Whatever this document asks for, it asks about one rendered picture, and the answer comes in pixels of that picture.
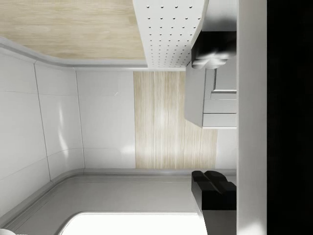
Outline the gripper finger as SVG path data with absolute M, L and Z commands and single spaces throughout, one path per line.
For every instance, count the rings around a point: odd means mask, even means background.
M 236 54 L 236 31 L 202 31 L 191 50 L 191 66 L 194 69 L 217 69 Z
M 217 171 L 193 171 L 191 191 L 202 211 L 235 211 L 237 208 L 237 187 Z

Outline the white cabinet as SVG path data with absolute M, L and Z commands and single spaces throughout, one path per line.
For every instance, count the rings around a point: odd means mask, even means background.
M 217 70 L 186 68 L 184 117 L 202 129 L 237 128 L 237 91 L 217 89 Z

